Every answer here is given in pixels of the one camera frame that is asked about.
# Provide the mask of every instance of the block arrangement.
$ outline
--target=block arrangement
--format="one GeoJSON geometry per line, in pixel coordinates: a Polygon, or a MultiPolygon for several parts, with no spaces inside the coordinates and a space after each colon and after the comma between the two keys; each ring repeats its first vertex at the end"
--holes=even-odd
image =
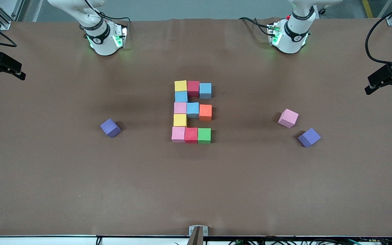
{"type": "Polygon", "coordinates": [[[117,124],[111,118],[109,118],[107,121],[104,121],[104,123],[101,124],[101,129],[110,138],[113,138],[121,131],[120,128],[117,126],[117,124]]]}
{"type": "Polygon", "coordinates": [[[278,124],[284,125],[287,128],[291,128],[296,124],[296,120],[299,114],[292,110],[285,109],[285,111],[280,115],[278,124]]]}
{"type": "Polygon", "coordinates": [[[200,121],[211,121],[213,106],[189,102],[189,97],[211,99],[211,83],[199,81],[175,81],[175,102],[173,104],[173,127],[171,140],[173,143],[210,144],[210,128],[189,128],[187,121],[198,118],[200,121]]]}
{"type": "Polygon", "coordinates": [[[314,145],[319,139],[321,139],[320,135],[313,128],[299,136],[299,141],[302,142],[305,147],[314,145]]]}

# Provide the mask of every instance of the red cube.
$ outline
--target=red cube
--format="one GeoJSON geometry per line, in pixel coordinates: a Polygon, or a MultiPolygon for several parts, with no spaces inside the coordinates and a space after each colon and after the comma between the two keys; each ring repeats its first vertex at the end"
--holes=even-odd
{"type": "Polygon", "coordinates": [[[199,81],[188,81],[187,93],[190,97],[199,97],[199,81]]]}
{"type": "Polygon", "coordinates": [[[184,142],[187,144],[197,144],[197,128],[185,128],[184,142]]]}

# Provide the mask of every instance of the orange block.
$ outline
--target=orange block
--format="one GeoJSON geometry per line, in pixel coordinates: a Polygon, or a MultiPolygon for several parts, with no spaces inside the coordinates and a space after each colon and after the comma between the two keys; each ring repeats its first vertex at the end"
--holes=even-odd
{"type": "Polygon", "coordinates": [[[199,105],[199,120],[200,121],[211,121],[213,116],[213,106],[211,104],[200,104],[199,105]]]}

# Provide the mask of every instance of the yellow block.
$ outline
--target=yellow block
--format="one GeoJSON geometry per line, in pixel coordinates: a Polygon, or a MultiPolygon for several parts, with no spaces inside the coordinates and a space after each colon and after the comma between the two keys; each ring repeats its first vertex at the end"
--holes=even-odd
{"type": "Polygon", "coordinates": [[[175,81],[175,92],[187,91],[187,81],[175,81]]]}
{"type": "Polygon", "coordinates": [[[187,114],[173,114],[173,127],[187,127],[187,114]]]}

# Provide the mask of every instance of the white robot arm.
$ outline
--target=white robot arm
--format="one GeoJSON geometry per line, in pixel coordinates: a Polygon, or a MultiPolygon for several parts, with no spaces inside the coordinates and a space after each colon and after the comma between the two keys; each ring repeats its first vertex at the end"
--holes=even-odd
{"type": "Polygon", "coordinates": [[[87,34],[96,53],[114,54],[125,45],[127,28],[100,17],[96,9],[105,4],[105,0],[48,0],[48,2],[75,18],[87,34]]]}
{"type": "Polygon", "coordinates": [[[268,25],[269,42],[286,54],[294,54],[305,45],[308,31],[315,20],[316,4],[335,4],[342,0],[288,0],[293,12],[287,19],[268,25]]]}

